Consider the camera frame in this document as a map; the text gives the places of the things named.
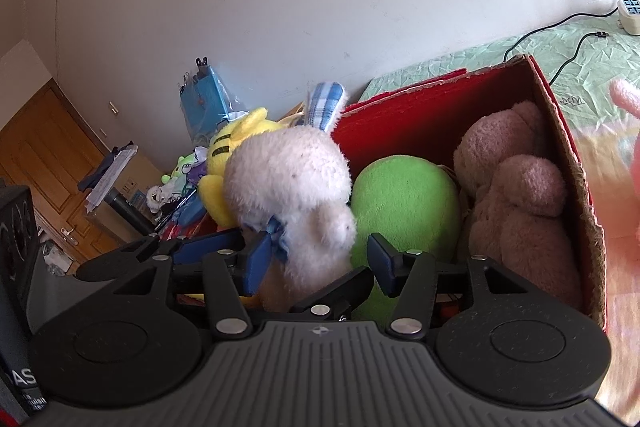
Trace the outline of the yellow tiger plush red shirt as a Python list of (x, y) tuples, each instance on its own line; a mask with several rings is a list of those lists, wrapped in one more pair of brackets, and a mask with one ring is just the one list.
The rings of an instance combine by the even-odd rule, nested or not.
[(258, 107), (245, 116), (224, 124), (210, 140), (206, 175), (198, 182), (198, 196), (219, 230), (236, 225), (234, 214), (224, 199), (224, 172), (229, 158), (251, 136), (281, 128), (283, 124), (268, 118), (265, 107)]

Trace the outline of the blue plastic bag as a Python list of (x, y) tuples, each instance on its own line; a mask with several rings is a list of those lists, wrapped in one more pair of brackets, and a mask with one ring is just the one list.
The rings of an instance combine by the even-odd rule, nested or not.
[(195, 69), (183, 75), (180, 106), (194, 146), (207, 146), (225, 124), (248, 114), (245, 105), (230, 92), (209, 64), (197, 57)]

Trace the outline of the green plush toy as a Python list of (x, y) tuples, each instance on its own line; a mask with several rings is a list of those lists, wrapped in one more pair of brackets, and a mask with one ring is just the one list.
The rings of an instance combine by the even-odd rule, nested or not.
[(355, 268), (369, 263), (368, 238), (380, 233), (398, 251), (423, 251), (455, 262), (461, 233), (459, 189), (431, 161), (407, 155), (387, 156), (367, 165), (352, 187), (350, 209), (357, 235)]

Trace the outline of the small green frog toy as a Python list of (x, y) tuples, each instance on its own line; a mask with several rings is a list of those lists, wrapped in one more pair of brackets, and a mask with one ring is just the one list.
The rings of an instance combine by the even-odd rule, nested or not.
[(177, 165), (171, 173), (165, 173), (160, 177), (160, 182), (163, 184), (168, 183), (172, 179), (179, 178), (183, 174), (187, 174), (193, 165), (196, 164), (198, 158), (195, 153), (191, 153), (188, 156), (179, 156), (177, 160)]

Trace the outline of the white power strip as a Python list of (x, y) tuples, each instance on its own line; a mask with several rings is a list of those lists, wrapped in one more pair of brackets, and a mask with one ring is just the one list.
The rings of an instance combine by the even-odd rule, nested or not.
[(640, 0), (620, 0), (617, 9), (623, 30), (628, 35), (640, 35)]

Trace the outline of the wooden door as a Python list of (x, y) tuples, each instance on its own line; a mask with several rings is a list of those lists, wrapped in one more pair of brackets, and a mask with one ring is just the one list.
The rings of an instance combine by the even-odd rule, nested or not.
[(1, 130), (1, 173), (32, 193), (38, 225), (79, 263), (122, 245), (86, 213), (77, 183), (107, 153), (54, 80), (40, 88)]

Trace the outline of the cartoon bear bed sheet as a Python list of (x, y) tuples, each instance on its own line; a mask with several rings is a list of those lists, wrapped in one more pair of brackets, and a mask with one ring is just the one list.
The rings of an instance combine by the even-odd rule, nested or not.
[(506, 49), (533, 55), (552, 83), (577, 144), (594, 210), (604, 228), (608, 339), (612, 363), (599, 402), (631, 425), (639, 421), (639, 199), (629, 171), (639, 121), (608, 94), (614, 78), (639, 82), (639, 40), (617, 17), (578, 18), (524, 42), (510, 37), (473, 46), (373, 78), (363, 100), (465, 68), (501, 63)]

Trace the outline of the brown teddy bear plush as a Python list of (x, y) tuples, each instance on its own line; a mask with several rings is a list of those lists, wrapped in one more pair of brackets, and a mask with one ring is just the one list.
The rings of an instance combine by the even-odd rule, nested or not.
[(547, 157), (537, 105), (524, 101), (472, 124), (454, 151), (454, 172), (474, 199), (469, 253), (578, 309), (580, 277), (561, 223), (566, 185)]

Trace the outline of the white bunny plush plaid ears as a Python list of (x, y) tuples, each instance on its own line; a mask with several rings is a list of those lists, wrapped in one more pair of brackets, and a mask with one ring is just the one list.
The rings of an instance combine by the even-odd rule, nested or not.
[(331, 136), (346, 101), (341, 83), (317, 84), (301, 121), (251, 136), (227, 162), (224, 199), (234, 217), (245, 231), (271, 236), (258, 289), (269, 312), (288, 311), (352, 269), (352, 179)]

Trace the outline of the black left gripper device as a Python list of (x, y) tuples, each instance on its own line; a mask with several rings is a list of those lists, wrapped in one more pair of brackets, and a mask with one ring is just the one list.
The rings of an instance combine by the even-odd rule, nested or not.
[(28, 358), (41, 325), (96, 293), (155, 255), (160, 238), (149, 235), (89, 263), (88, 277), (48, 271), (26, 185), (1, 187), (1, 424), (21, 425), (47, 405)]

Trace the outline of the red cardboard box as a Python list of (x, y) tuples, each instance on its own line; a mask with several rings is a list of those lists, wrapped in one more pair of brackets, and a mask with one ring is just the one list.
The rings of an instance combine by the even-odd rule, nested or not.
[[(465, 132), (480, 118), (524, 101), (535, 103), (544, 117), (547, 157), (561, 170), (566, 185), (561, 223), (570, 239), (580, 277), (582, 305), (576, 309), (562, 303), (525, 277), (513, 273), (518, 279), (521, 293), (540, 291), (555, 306), (579, 311), (590, 319), (599, 320), (601, 308), (590, 295), (590, 280), (601, 264), (600, 233), (593, 217), (587, 215), (586, 184), (578, 176), (572, 142), (564, 132), (562, 117), (548, 84), (534, 63), (520, 58), (460, 79), (428, 82), (382, 98), (372, 98), (352, 109), (344, 108), (331, 136), (348, 161), (352, 187), (358, 174), (367, 165), (393, 155), (426, 159), (451, 176), (459, 189), (461, 233), (456, 261), (443, 262), (435, 258), (436, 271), (448, 265), (462, 267), (473, 257), (506, 269), (494, 259), (469, 253), (469, 227), (474, 199), (466, 194), (454, 172), (454, 151)], [(258, 291), (254, 296), (241, 297), (241, 301), (250, 316), (252, 332), (262, 320), (311, 317), (333, 321), (340, 315), (372, 321), (385, 329), (386, 320), (397, 303), (396, 298), (388, 298), (382, 293), (369, 263), (358, 268), (352, 265), (347, 274), (295, 303), (285, 312), (265, 310)]]

